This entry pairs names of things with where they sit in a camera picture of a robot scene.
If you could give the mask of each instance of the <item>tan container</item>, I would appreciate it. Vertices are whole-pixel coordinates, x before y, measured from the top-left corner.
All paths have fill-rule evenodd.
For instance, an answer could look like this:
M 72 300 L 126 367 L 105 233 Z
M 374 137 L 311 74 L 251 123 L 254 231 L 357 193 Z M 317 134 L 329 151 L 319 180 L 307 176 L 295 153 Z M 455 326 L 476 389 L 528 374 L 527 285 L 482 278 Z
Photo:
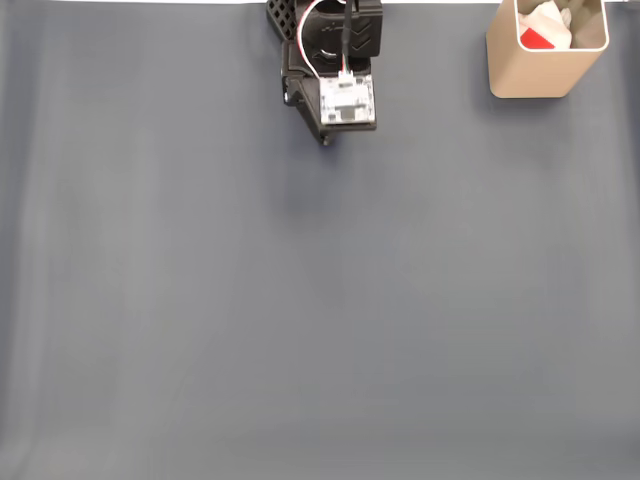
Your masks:
M 520 42 L 518 12 L 542 0 L 503 0 L 487 32 L 489 83 L 500 98 L 564 97 L 609 45 L 604 0 L 555 0 L 572 13 L 568 50 L 531 50 Z

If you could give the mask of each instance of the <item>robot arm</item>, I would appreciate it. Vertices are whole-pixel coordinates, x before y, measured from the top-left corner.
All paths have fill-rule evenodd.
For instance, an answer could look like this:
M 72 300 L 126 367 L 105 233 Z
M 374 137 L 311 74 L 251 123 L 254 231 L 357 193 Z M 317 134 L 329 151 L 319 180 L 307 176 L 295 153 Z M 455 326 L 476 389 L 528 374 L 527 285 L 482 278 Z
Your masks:
M 380 53 L 380 0 L 269 0 L 267 17 L 282 40 L 284 103 L 314 137 L 375 130 L 371 58 Z

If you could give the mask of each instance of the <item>gray mat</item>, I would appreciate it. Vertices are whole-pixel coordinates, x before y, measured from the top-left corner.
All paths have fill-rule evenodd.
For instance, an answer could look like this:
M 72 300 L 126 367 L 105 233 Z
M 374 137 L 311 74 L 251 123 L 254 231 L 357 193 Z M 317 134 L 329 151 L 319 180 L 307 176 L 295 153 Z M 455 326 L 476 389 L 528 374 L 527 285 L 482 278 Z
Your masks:
M 501 101 L 494 11 L 386 7 L 323 149 L 261 5 L 14 6 L 0 478 L 637 480 L 640 19 Z

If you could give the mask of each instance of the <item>black plastic bracket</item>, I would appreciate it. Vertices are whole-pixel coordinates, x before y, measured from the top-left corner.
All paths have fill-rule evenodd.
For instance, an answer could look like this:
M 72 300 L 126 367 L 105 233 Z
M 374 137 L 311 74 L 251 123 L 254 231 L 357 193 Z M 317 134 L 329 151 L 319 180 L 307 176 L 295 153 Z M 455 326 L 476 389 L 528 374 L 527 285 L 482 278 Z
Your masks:
M 319 82 L 304 62 L 296 43 L 297 19 L 310 0 L 269 0 L 267 18 L 282 40 L 282 98 L 295 107 L 309 130 L 322 145 L 330 145 L 341 132 L 375 130 L 376 124 L 323 125 L 320 122 Z M 356 75 L 371 73 L 371 57 L 380 52 L 382 4 L 380 0 L 355 0 L 349 65 Z M 344 6 L 326 0 L 309 15 L 303 41 L 306 53 L 322 76 L 337 76 L 340 70 Z

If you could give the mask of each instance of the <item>black cable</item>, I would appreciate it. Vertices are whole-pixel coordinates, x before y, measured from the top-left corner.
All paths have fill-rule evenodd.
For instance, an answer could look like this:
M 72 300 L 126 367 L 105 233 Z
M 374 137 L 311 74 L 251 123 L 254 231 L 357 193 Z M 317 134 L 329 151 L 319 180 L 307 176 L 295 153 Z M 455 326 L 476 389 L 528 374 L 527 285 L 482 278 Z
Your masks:
M 349 51 L 351 50 L 351 14 L 353 13 L 353 1 L 347 0 L 344 4 L 344 25 L 342 26 L 342 69 L 349 71 Z

